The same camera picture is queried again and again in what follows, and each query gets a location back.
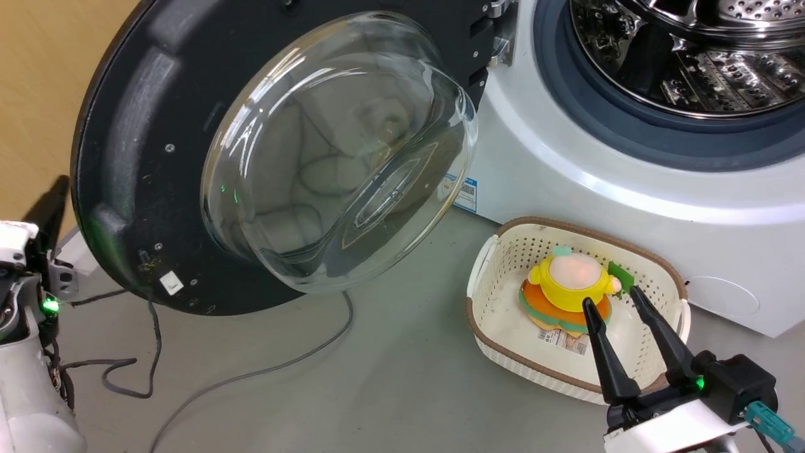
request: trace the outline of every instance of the blue connector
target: blue connector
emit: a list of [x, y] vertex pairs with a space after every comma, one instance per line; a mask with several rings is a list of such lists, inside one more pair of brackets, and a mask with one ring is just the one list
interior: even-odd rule
[[746, 406], [744, 419], [758, 433], [775, 441], [786, 453], [805, 453], [805, 441], [794, 436], [794, 428], [760, 401]]

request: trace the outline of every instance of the white label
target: white label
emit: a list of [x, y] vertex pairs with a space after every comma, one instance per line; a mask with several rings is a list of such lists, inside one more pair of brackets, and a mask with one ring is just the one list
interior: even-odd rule
[[[456, 183], [456, 177], [452, 174], [448, 173], [446, 177], [444, 177], [442, 181], [441, 190], [446, 193], [450, 191], [452, 185]], [[478, 209], [478, 181], [475, 181], [472, 178], [464, 179], [464, 183], [461, 184], [461, 190], [456, 197], [456, 200], [453, 201], [453, 204], [468, 210], [469, 212], [477, 212]]]
[[587, 346], [590, 344], [590, 337], [587, 334], [582, 334], [575, 339], [562, 329], [545, 330], [542, 327], [536, 327], [539, 329], [539, 341], [550, 343], [564, 350], [575, 352], [578, 355], [584, 355], [587, 352]]
[[182, 281], [179, 280], [179, 277], [177, 277], [173, 271], [161, 276], [159, 281], [162, 282], [162, 286], [165, 287], [165, 291], [167, 291], [169, 296], [178, 293], [180, 289], [184, 288]]

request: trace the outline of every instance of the black cable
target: black cable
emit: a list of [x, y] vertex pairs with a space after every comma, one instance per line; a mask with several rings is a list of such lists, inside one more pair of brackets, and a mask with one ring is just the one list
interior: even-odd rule
[[51, 360], [51, 368], [58, 368], [61, 357], [59, 355], [59, 342], [56, 339], [51, 340], [50, 346], [53, 346], [53, 352], [47, 350], [47, 348], [43, 348], [42, 351], [45, 355]]
[[67, 402], [67, 407], [73, 410], [76, 408], [76, 388], [72, 384], [72, 378], [64, 369], [59, 370], [59, 378], [61, 379], [62, 398]]
[[768, 451], [769, 453], [774, 453], [774, 449], [772, 449], [771, 443], [769, 443], [769, 439], [766, 438], [766, 435], [758, 430], [754, 430], [754, 432], [755, 434], [758, 435], [760, 443], [763, 444], [763, 446], [766, 448], [766, 451]]
[[341, 335], [344, 334], [344, 332], [346, 332], [347, 329], [349, 329], [350, 326], [352, 326], [353, 317], [354, 317], [354, 308], [353, 308], [352, 299], [349, 297], [349, 295], [347, 294], [346, 291], [343, 291], [341, 294], [344, 295], [344, 299], [347, 302], [347, 308], [349, 309], [349, 317], [347, 318], [347, 321], [345, 322], [344, 326], [341, 327], [341, 329], [335, 335], [333, 335], [329, 340], [325, 341], [324, 343], [321, 343], [318, 347], [315, 347], [315, 348], [311, 349], [310, 351], [300, 355], [299, 357], [296, 357], [295, 359], [288, 360], [284, 364], [279, 364], [279, 365], [275, 365], [273, 367], [264, 368], [264, 369], [258, 370], [256, 372], [248, 372], [246, 374], [241, 374], [240, 376], [230, 377], [229, 379], [222, 380], [221, 382], [217, 382], [216, 384], [212, 384], [212, 385], [210, 385], [208, 387], [205, 387], [205, 388], [193, 393], [187, 400], [185, 400], [184, 403], [182, 403], [182, 405], [179, 406], [179, 408], [176, 411], [174, 411], [174, 413], [167, 419], [167, 421], [165, 421], [165, 423], [162, 424], [162, 427], [159, 428], [159, 431], [157, 432], [156, 436], [154, 436], [154, 440], [151, 441], [151, 446], [148, 448], [148, 453], [154, 453], [156, 451], [156, 447], [159, 444], [159, 440], [162, 438], [162, 435], [165, 433], [165, 430], [171, 425], [171, 423], [174, 421], [174, 419], [176, 419], [176, 417], [178, 417], [179, 414], [182, 413], [183, 410], [185, 410], [191, 403], [193, 403], [198, 398], [204, 396], [207, 393], [212, 392], [215, 389], [219, 389], [220, 387], [223, 387], [223, 386], [225, 386], [227, 384], [232, 384], [234, 382], [238, 382], [240, 380], [248, 379], [250, 377], [261, 376], [263, 374], [267, 374], [267, 373], [270, 373], [270, 372], [275, 372], [277, 370], [289, 367], [289, 366], [291, 366], [293, 364], [296, 364], [297, 362], [300, 362], [300, 361], [306, 359], [307, 357], [310, 357], [311, 355], [316, 354], [318, 351], [321, 351], [322, 349], [326, 348], [332, 342], [336, 341], [339, 337], [341, 337]]
[[[98, 301], [105, 297], [112, 297], [117, 296], [118, 294], [124, 293], [123, 291], [113, 291], [112, 293], [107, 293], [106, 295], [99, 295], [95, 297], [90, 297], [88, 299], [84, 299], [81, 302], [81, 305], [88, 304], [91, 301]], [[115, 384], [109, 382], [109, 374], [118, 368], [128, 367], [129, 365], [133, 365], [137, 363], [137, 359], [91, 359], [91, 360], [81, 360], [78, 362], [72, 362], [71, 364], [65, 364], [60, 367], [60, 370], [67, 370], [70, 368], [78, 368], [78, 367], [85, 367], [88, 365], [110, 365], [101, 375], [101, 381], [103, 382], [104, 387], [112, 392], [118, 393], [120, 395], [126, 395], [127, 397], [133, 398], [140, 398], [140, 399], [147, 399], [150, 398], [151, 395], [154, 394], [154, 373], [156, 372], [156, 365], [159, 362], [159, 356], [162, 354], [162, 331], [159, 329], [159, 316], [156, 313], [156, 308], [154, 307], [154, 302], [149, 299], [148, 301], [148, 311], [151, 312], [151, 319], [154, 321], [154, 336], [156, 337], [156, 353], [154, 354], [154, 361], [151, 363], [151, 371], [148, 373], [148, 392], [140, 393], [130, 389], [124, 389], [123, 387], [119, 387]]]
[[71, 307], [77, 307], [77, 306], [81, 306], [81, 305], [87, 305], [87, 304], [95, 302], [95, 301], [100, 301], [101, 299], [106, 299], [106, 298], [109, 298], [109, 297], [119, 296], [119, 295], [124, 294], [124, 293], [128, 293], [128, 291], [126, 291], [125, 289], [118, 289], [116, 291], [111, 291], [109, 293], [103, 293], [103, 294], [98, 294], [96, 296], [87, 297], [86, 299], [81, 299], [79, 301], [63, 302], [63, 303], [65, 303], [67, 305], [70, 305]]

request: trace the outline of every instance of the plush toy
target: plush toy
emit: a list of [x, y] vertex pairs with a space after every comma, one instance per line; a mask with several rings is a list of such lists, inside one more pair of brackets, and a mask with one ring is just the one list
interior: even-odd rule
[[621, 291], [621, 282], [610, 276], [594, 258], [570, 247], [555, 247], [531, 269], [520, 288], [523, 309], [543, 329], [561, 328], [573, 336], [587, 333], [582, 302], [590, 297], [608, 322], [612, 307], [608, 294]]

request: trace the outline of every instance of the brown basket rim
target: brown basket rim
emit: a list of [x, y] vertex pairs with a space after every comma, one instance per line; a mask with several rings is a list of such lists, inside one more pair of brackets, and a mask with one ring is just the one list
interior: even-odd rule
[[[559, 222], [556, 220], [550, 220], [549, 218], [542, 218], [542, 217], [516, 218], [498, 228], [497, 231], [495, 231], [495, 235], [497, 237], [501, 237], [508, 230], [511, 230], [512, 228], [520, 225], [544, 225], [545, 227], [552, 227], [557, 228], [559, 230], [570, 231], [572, 233], [577, 233], [580, 235], [588, 236], [593, 239], [598, 239], [601, 242], [605, 242], [615, 247], [631, 251], [635, 255], [640, 255], [643, 258], [646, 258], [647, 260], [654, 262], [659, 267], [663, 268], [666, 272], [668, 272], [668, 274], [671, 276], [671, 279], [673, 279], [674, 281], [677, 292], [679, 293], [679, 298], [687, 299], [687, 288], [685, 288], [684, 281], [682, 277], [679, 275], [679, 273], [676, 272], [676, 269], [674, 269], [671, 263], [667, 262], [660, 256], [657, 256], [654, 253], [647, 251], [642, 247], [638, 247], [632, 243], [627, 243], [626, 241], [601, 233], [599, 231], [584, 228], [582, 226], [576, 226], [573, 225], [572, 223]], [[490, 339], [488, 336], [486, 336], [486, 334], [484, 334], [483, 331], [481, 331], [481, 328], [478, 327], [478, 323], [475, 321], [475, 316], [473, 315], [473, 299], [470, 296], [467, 296], [467, 303], [465, 310], [467, 316], [467, 323], [469, 324], [470, 330], [472, 330], [475, 337], [479, 339], [482, 343], [484, 343], [486, 346], [514, 360], [515, 362], [526, 365], [528, 368], [531, 368], [536, 372], [541, 372], [546, 376], [552, 377], [556, 380], [561, 380], [566, 384], [570, 384], [579, 387], [581, 389], [589, 390], [590, 392], [601, 393], [601, 387], [598, 385], [589, 384], [588, 382], [576, 379], [575, 377], [571, 377], [564, 373], [557, 372], [551, 368], [544, 367], [543, 365], [537, 364], [532, 360], [526, 359], [525, 357], [517, 354], [516, 352], [511, 351], [501, 346], [500, 344], [492, 341], [492, 339]], [[662, 388], [665, 384], [666, 384], [665, 376], [663, 374], [660, 374], [654, 382], [652, 382], [642, 390], [644, 392], [650, 392]]]

